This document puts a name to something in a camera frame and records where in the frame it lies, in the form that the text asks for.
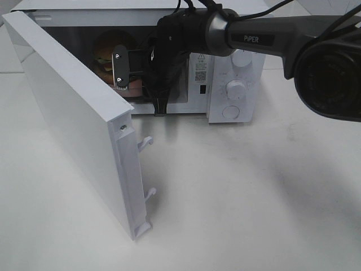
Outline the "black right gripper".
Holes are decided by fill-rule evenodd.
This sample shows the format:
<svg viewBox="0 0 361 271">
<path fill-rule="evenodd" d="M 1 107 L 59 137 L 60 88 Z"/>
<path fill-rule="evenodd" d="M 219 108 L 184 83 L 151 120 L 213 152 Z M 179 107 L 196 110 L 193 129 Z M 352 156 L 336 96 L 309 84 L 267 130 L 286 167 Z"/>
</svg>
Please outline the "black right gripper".
<svg viewBox="0 0 361 271">
<path fill-rule="evenodd" d="M 172 51 L 152 47 L 149 51 L 148 71 L 143 77 L 153 98 L 154 115 L 167 114 L 171 89 L 177 85 L 183 66 L 189 58 L 188 51 Z"/>
</svg>

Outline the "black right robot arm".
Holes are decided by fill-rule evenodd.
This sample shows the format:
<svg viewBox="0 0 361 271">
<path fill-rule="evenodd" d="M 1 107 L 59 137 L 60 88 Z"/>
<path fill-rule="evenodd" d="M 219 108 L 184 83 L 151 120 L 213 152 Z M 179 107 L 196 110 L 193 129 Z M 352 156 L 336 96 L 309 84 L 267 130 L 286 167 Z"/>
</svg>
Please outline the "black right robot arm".
<svg viewBox="0 0 361 271">
<path fill-rule="evenodd" d="M 216 4 L 160 18 L 143 79 L 155 114 L 166 114 L 170 88 L 190 54 L 229 56 L 237 49 L 280 57 L 284 77 L 318 115 L 360 121 L 360 7 L 344 15 L 268 18 Z"/>
</svg>

